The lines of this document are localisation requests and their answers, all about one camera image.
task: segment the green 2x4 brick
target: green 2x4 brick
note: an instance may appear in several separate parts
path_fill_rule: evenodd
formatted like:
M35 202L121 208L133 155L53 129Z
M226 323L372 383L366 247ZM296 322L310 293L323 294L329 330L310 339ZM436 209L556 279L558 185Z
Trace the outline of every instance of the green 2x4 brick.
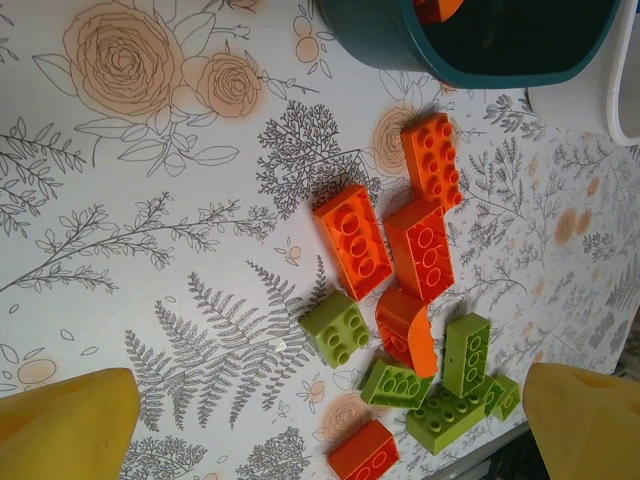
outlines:
M347 363L370 337L358 304L337 290L300 320L300 326L315 338L318 352L331 368Z
M491 322L470 313L447 327L443 384L463 398L484 381Z
M409 412L407 431L432 455L437 455L484 418L484 404L476 394L456 398L439 388L418 410Z
M420 378L408 368L391 365L379 358L374 362L360 396L369 405L415 410L422 405L433 378Z

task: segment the branch illustration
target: branch illustration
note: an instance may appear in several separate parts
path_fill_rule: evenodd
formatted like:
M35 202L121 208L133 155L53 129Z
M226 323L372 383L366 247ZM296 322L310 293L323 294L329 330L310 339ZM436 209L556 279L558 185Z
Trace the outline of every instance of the branch illustration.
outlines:
M173 260L173 247L159 245L157 235L161 232L169 233L173 241L186 241L189 247L199 253L215 251L219 241L211 238L214 231L224 234L229 228L236 236L247 235L264 240L275 228L274 215L264 207L251 207L247 217L236 219L235 212L240 209L238 200L229 200L226 205L219 203L216 206L212 203L208 208L201 208L197 220L185 217L178 223L165 223L164 217L169 214L167 205L171 201L173 198L165 192L152 200L138 202L138 213L131 225L118 226L109 222L103 205L95 205L80 213L74 211L70 217L60 217L60 224L65 229L63 235L56 236L49 229L45 238L36 242L39 248L49 254L49 258L4 285L0 293L13 286L42 292L43 287L52 288L56 282L65 285L79 282L91 290L102 286L112 293L117 287L107 276L108 270L98 273L91 266L82 265L72 272L63 268L65 262L75 257L134 257L143 254L158 270L163 270Z

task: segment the orange rose print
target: orange rose print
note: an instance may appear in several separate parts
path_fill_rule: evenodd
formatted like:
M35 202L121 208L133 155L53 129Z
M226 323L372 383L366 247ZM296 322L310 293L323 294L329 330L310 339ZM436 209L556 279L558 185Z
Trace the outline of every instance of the orange rose print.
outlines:
M64 47L80 99L109 116L144 123L169 105L181 81L173 33L162 20L115 1L77 15Z
M248 115L256 105L260 80L244 58L228 53L193 57L182 72L198 101L222 117Z
M333 442L348 437L370 418L367 404L356 393L335 400L327 409L322 426L313 433L320 442Z
M401 177L407 170L400 132L410 119L409 110L393 108L382 117L373 132L373 156L381 173Z

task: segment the orange curved lego brick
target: orange curved lego brick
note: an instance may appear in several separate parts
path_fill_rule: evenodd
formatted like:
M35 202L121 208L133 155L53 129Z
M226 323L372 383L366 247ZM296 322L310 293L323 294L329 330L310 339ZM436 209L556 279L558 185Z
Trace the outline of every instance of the orange curved lego brick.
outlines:
M453 285L442 206L416 200L384 226L404 290L428 304Z
M389 278L393 266L367 189L353 185L313 212L340 281L356 301Z
M446 113L431 115L401 134L416 197L439 201L445 212L462 202L452 134L453 125Z
M439 23L458 11L464 0L413 0L420 23Z
M341 480L377 480L400 460L393 434L373 420L329 453Z
M431 322L424 303L390 287L376 308L376 323L384 349L422 378L438 373Z

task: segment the green sloped lego brick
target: green sloped lego brick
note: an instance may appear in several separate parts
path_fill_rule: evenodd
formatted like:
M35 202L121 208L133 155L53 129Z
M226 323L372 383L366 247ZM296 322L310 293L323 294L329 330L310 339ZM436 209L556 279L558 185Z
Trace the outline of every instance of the green sloped lego brick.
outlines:
M420 378L413 370L398 367L378 358L364 386L362 399L380 407L420 408L434 377Z
M484 404L475 393L456 398L444 388L427 397L407 415L407 431L437 455L484 418Z
M495 378L485 375L484 382L473 393L478 395L480 401L484 403L484 416L488 417L496 405L502 401L505 390Z
M498 375L496 382L505 390L502 401L493 409L493 416L498 417L503 422L520 404L520 385L506 375Z
M331 368L347 363L370 337L358 304L337 290L300 320L300 326L315 339L318 353Z
M484 381L490 333L491 322L475 313L447 326L442 382L459 398L473 392Z

